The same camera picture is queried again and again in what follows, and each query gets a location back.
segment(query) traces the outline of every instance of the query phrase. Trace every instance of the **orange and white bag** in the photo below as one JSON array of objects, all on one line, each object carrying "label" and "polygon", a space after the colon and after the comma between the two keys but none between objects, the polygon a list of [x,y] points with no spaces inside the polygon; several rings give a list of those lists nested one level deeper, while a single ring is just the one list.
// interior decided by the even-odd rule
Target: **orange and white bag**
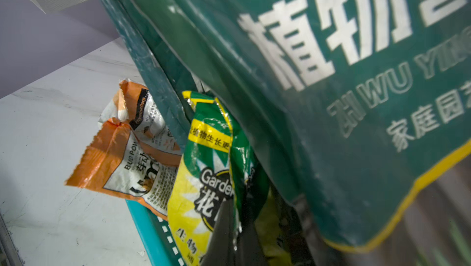
[{"label": "orange and white bag", "polygon": [[180,149],[147,88],[122,81],[112,103],[115,108],[109,104],[103,111],[101,130],[65,185],[136,200],[167,220]]},{"label": "orange and white bag", "polygon": [[160,151],[181,155],[180,147],[165,124],[149,90],[131,80],[123,80],[120,89],[98,119],[98,124],[112,120],[131,126],[136,137]]}]

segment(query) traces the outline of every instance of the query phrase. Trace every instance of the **chinese characters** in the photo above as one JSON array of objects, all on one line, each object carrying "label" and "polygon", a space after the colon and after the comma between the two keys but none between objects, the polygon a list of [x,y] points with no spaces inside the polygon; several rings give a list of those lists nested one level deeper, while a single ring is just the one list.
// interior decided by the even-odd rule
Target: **chinese characters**
[{"label": "chinese characters", "polygon": [[222,149],[229,151],[229,148],[230,148],[229,142],[217,137],[216,135],[213,135],[211,132],[204,129],[203,127],[204,126],[201,126],[201,128],[191,126],[190,134],[195,136],[196,138],[206,141],[209,144],[213,144],[214,146],[219,146]]},{"label": "chinese characters", "polygon": [[203,187],[200,192],[200,197],[195,200],[195,211],[201,213],[201,215],[206,218],[211,218],[213,216],[215,201],[219,201],[219,197],[216,196],[216,193],[209,190],[207,187]]},{"label": "chinese characters", "polygon": [[420,139],[426,136],[427,133],[439,128],[441,126],[439,121],[443,124],[448,124],[451,120],[464,114],[463,104],[458,90],[456,89],[437,97],[435,99],[435,106],[439,116],[436,115],[432,104],[419,106],[418,109],[411,114],[415,136],[408,133],[406,118],[400,119],[399,121],[392,121],[391,125],[386,128],[386,133],[392,136],[392,144],[397,152],[407,149],[410,140]]},{"label": "chinese characters", "polygon": [[[354,0],[356,15],[351,17],[345,10],[349,0],[313,1],[318,20],[308,18],[309,0],[279,0],[255,20],[247,13],[237,20],[284,90],[294,87],[300,92],[333,75],[334,63],[326,58],[329,50],[341,49],[350,66],[413,34],[409,10],[415,8],[407,0]],[[418,10],[424,27],[429,27],[467,3],[421,0]],[[320,24],[316,32],[311,23]]]}]

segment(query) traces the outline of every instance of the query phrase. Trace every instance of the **green plastic bag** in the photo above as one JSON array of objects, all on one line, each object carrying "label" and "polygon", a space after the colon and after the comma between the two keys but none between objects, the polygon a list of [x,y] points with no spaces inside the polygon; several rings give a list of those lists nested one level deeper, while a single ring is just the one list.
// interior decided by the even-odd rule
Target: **green plastic bag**
[{"label": "green plastic bag", "polygon": [[470,263],[469,0],[117,1],[221,98],[311,245]]},{"label": "green plastic bag", "polygon": [[238,122],[217,98],[191,91],[185,91],[183,96],[195,116],[169,200],[168,216],[185,261],[201,264],[215,224],[222,218],[221,204],[233,198],[235,240],[239,230],[244,230],[240,217],[249,214],[268,263],[291,265],[290,255],[279,245],[282,232],[270,181]]}]

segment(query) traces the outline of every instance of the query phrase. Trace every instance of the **gray wall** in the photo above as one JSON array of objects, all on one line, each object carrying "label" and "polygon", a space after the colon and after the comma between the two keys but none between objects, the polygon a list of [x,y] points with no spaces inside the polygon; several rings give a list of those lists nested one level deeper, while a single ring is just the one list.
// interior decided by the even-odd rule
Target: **gray wall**
[{"label": "gray wall", "polygon": [[118,38],[99,0],[44,14],[0,0],[0,98]]}]

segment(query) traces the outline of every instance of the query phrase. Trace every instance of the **white marble floor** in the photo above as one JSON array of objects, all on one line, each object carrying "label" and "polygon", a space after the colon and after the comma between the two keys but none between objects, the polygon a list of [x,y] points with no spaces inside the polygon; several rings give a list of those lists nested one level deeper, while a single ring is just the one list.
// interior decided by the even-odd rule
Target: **white marble floor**
[{"label": "white marble floor", "polygon": [[121,79],[121,39],[0,99],[0,212],[26,266],[149,265],[122,199],[66,187]]}]

